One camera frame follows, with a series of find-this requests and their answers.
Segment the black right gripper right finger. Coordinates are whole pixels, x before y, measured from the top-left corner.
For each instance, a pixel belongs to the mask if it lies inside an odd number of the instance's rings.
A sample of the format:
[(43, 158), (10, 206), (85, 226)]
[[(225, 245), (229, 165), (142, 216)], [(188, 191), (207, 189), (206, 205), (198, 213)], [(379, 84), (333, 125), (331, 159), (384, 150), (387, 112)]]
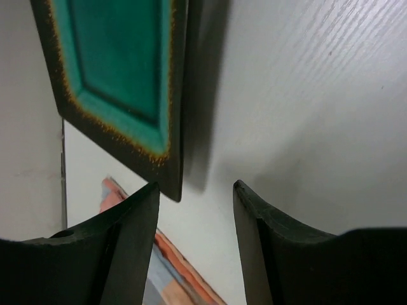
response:
[(233, 214), (248, 304), (405, 304), (406, 229), (333, 235), (238, 180)]

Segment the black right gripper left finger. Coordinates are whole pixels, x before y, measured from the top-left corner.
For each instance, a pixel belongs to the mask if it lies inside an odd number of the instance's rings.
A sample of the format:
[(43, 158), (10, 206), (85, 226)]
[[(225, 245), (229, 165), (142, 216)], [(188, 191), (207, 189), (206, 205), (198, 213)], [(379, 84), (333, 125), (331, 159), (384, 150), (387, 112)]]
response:
[(141, 304), (159, 187), (49, 238), (1, 241), (2, 304)]

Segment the orange grey checkered cloth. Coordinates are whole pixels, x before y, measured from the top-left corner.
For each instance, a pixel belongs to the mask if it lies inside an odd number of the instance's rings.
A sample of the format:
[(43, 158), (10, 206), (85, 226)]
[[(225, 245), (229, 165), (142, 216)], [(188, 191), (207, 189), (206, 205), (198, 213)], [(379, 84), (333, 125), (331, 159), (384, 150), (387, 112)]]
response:
[(143, 304), (225, 304), (200, 273), (156, 228)]

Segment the green square ceramic plate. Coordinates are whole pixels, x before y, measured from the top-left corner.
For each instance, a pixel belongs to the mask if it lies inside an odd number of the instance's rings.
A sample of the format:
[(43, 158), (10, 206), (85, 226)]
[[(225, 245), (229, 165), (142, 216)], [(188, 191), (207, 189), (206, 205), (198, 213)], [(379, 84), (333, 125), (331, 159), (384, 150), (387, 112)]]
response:
[(32, 1), (59, 114), (180, 201), (187, 1)]

